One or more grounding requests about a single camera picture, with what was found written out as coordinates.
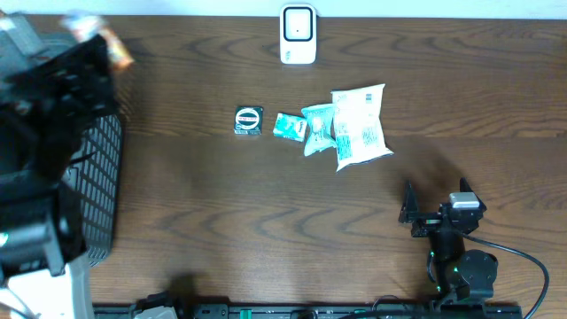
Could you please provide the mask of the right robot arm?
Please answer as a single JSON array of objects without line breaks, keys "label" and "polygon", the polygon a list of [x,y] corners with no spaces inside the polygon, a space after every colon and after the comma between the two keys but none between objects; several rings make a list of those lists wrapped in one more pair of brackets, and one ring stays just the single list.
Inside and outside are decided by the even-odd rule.
[{"label": "right robot arm", "polygon": [[411,225],[412,237],[430,243],[428,276],[438,286],[431,303],[437,311],[448,307],[482,307],[493,296],[498,260],[490,253],[465,248],[464,238],[479,226],[486,206],[467,181],[432,213],[422,213],[411,183],[406,183],[399,222]]}]

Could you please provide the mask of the cream snack bag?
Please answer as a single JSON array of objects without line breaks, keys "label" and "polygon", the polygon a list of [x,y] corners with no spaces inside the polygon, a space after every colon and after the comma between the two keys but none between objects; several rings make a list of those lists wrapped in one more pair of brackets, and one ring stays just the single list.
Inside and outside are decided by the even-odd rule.
[{"label": "cream snack bag", "polygon": [[333,126],[341,169],[391,156],[380,120],[384,84],[359,89],[333,90],[336,106]]}]

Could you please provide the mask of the teal gum box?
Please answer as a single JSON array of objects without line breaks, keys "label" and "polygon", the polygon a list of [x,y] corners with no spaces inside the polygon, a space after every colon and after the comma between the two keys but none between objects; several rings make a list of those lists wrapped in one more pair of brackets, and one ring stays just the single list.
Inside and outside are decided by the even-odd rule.
[{"label": "teal gum box", "polygon": [[276,137],[290,139],[296,142],[303,142],[307,130],[307,120],[285,113],[276,116],[273,134]]}]

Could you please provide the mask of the teal small snack packet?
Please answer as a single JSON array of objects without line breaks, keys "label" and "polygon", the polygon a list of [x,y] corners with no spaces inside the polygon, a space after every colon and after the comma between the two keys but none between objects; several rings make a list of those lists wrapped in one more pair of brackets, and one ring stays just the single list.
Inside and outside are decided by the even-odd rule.
[{"label": "teal small snack packet", "polygon": [[336,106],[334,104],[311,105],[301,110],[309,126],[309,136],[304,149],[306,157],[330,147],[337,147],[337,143],[331,135],[335,111]]}]

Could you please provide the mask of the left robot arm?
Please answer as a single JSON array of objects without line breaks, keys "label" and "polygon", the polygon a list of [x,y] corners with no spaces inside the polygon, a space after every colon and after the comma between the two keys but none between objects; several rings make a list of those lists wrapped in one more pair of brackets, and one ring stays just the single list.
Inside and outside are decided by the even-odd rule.
[{"label": "left robot arm", "polygon": [[119,111],[103,37],[52,51],[1,17],[1,306],[14,318],[91,318],[80,192],[65,180],[96,122]]}]

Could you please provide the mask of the orange snack packet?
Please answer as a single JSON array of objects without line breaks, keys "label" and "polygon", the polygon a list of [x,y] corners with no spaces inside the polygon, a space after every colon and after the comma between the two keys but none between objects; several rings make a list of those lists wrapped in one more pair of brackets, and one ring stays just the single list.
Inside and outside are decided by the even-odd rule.
[{"label": "orange snack packet", "polygon": [[88,12],[70,12],[61,19],[60,24],[68,29],[79,43],[100,35],[106,42],[113,69],[123,71],[135,62],[122,40],[101,16]]}]

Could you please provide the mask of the round black white container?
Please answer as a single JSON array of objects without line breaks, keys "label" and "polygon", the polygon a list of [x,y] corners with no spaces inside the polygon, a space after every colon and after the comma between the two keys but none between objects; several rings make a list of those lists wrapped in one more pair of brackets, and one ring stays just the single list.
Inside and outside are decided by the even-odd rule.
[{"label": "round black white container", "polygon": [[234,119],[236,135],[259,136],[262,123],[263,108],[261,106],[238,106],[236,108]]}]

